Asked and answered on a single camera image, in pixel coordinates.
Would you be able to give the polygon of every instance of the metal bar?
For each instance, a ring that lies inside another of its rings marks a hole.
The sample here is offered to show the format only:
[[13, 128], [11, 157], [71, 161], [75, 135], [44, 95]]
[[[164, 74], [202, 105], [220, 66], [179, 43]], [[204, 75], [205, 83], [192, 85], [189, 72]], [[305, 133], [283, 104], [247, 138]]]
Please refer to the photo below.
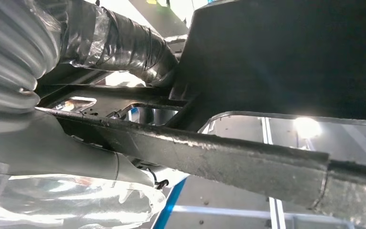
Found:
[[310, 207], [328, 154], [55, 110], [64, 131], [148, 162]]
[[71, 97], [96, 99], [89, 113], [108, 117], [110, 114], [124, 116], [133, 107], [179, 110], [186, 102], [168, 99], [169, 90], [147, 87], [112, 87], [105, 85], [67, 85], [56, 94], [41, 99], [39, 106], [52, 108]]
[[87, 142], [366, 227], [366, 166], [329, 161], [325, 153], [40, 109]]
[[226, 116], [232, 115], [244, 115], [244, 116], [255, 116], [255, 117], [268, 117], [268, 118], [282, 118], [282, 119], [296, 119], [298, 117], [311, 117], [315, 121], [324, 123], [338, 123], [347, 125], [366, 125], [366, 120], [360, 119], [343, 119], [343, 118], [333, 118], [333, 117], [321, 117], [321, 116], [305, 116], [305, 115], [292, 115], [292, 114], [277, 114], [277, 113], [262, 113], [253, 111], [220, 111], [219, 113], [213, 115], [210, 120], [216, 120]]

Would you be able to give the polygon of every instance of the electrical tape wrap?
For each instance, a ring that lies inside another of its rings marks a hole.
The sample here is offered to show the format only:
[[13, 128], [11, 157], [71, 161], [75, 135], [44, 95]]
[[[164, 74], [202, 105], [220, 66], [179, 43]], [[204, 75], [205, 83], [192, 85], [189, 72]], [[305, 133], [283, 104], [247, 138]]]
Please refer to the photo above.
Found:
[[177, 60], [151, 29], [82, 0], [0, 0], [0, 112], [34, 109], [37, 79], [59, 62], [127, 70], [169, 87]]

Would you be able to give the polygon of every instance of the plastic wrap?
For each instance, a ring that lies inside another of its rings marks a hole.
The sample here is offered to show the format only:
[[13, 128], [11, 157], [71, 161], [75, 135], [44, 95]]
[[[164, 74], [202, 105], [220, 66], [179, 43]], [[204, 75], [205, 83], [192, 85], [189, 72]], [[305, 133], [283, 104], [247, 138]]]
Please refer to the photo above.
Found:
[[63, 61], [105, 71], [128, 70], [153, 86], [171, 85], [177, 59], [160, 35], [84, 1], [69, 0], [67, 13]]
[[0, 229], [129, 229], [164, 205], [161, 191], [138, 183], [0, 173]]

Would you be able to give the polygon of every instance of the black wire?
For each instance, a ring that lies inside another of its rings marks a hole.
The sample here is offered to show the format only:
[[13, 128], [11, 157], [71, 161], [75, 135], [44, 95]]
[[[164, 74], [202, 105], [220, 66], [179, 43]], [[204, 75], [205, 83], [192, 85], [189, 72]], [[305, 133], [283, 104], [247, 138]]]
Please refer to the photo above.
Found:
[[155, 175], [155, 173], [154, 173], [154, 172], [152, 172], [152, 170], [151, 170], [150, 168], [147, 168], [147, 169], [148, 169], [148, 171], [152, 174], [153, 179], [155, 180], [155, 184], [157, 184], [158, 182], [157, 182], [157, 179], [156, 179], [156, 175]]

